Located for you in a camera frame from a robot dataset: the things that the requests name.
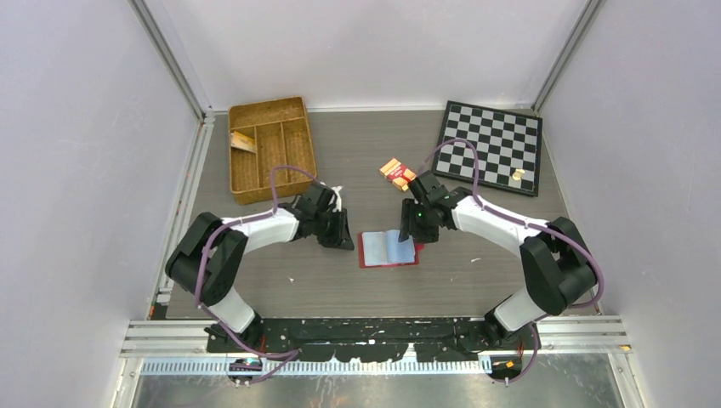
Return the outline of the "red leather card holder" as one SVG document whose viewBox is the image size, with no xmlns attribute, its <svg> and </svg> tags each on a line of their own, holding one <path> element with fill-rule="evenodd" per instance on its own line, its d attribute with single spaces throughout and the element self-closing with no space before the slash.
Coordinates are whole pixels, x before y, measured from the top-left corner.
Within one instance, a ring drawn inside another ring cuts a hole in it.
<svg viewBox="0 0 721 408">
<path fill-rule="evenodd" d="M 358 234 L 359 266 L 362 269 L 393 268 L 419 263 L 424 244 L 412 238 L 399 241 L 400 231 L 365 231 Z"/>
</svg>

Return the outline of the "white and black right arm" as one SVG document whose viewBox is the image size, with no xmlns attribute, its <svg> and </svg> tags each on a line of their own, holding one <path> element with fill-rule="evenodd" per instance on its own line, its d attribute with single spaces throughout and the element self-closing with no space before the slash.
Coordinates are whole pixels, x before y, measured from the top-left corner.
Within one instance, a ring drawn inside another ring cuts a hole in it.
<svg viewBox="0 0 721 408">
<path fill-rule="evenodd" d="M 403 201 L 401 238 L 435 242 L 440 229 L 457 230 L 509 251 L 522 266 L 524 286 L 485 314 L 486 340 L 497 349 L 519 338 L 519 329 L 560 315 L 581 295 L 600 287 L 599 266 L 568 218 L 552 222 L 524 217 L 483 200 L 467 188 L 448 190 L 430 172 L 409 183 Z"/>
</svg>

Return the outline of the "tan card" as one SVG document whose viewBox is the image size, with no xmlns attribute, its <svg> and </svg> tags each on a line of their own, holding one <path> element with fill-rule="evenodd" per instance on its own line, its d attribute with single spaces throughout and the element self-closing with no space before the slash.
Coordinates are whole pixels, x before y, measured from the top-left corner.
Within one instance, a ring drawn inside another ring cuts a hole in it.
<svg viewBox="0 0 721 408">
<path fill-rule="evenodd" d="M 245 151 L 252 154 L 257 153 L 256 139 L 238 131 L 230 133 L 230 147 L 235 150 Z"/>
</svg>

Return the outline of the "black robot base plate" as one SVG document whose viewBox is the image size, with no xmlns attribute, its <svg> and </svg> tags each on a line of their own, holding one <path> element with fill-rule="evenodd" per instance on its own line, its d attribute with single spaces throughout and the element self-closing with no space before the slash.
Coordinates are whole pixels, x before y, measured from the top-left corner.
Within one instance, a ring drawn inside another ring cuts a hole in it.
<svg viewBox="0 0 721 408">
<path fill-rule="evenodd" d="M 413 352 L 419 362 L 471 361 L 485 351 L 520 355 L 540 342 L 534 328 L 503 337 L 482 319 L 407 318 L 257 318 L 241 333 L 219 323 L 205 328 L 210 353 L 259 352 L 284 360 L 348 363 L 396 362 Z"/>
</svg>

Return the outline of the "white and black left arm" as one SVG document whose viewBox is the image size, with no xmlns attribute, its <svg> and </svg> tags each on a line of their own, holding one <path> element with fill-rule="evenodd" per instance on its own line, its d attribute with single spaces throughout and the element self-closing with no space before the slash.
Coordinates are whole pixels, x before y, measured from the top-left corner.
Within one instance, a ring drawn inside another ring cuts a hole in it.
<svg viewBox="0 0 721 408">
<path fill-rule="evenodd" d="M 241 352 L 252 351 L 261 338 L 260 316 L 234 288 L 243 257 L 309 236 L 325 248 L 354 250 L 340 190 L 314 182 L 293 201 L 245 218 L 203 212 L 173 250 L 165 274 L 229 329 L 232 345 Z"/>
</svg>

